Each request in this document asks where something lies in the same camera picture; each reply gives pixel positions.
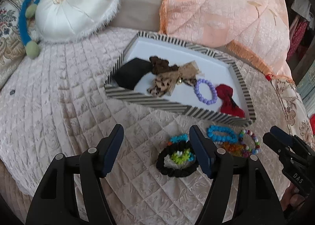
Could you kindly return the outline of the person's right hand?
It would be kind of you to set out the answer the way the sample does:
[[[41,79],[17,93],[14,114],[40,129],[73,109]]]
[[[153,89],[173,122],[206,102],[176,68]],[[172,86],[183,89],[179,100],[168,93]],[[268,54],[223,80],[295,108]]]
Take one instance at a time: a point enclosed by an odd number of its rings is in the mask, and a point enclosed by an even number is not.
[[[288,206],[293,207],[297,211],[301,209],[306,198],[300,195],[299,189],[293,184],[290,183],[289,187],[285,190],[282,199],[280,201],[281,208],[285,211]]]

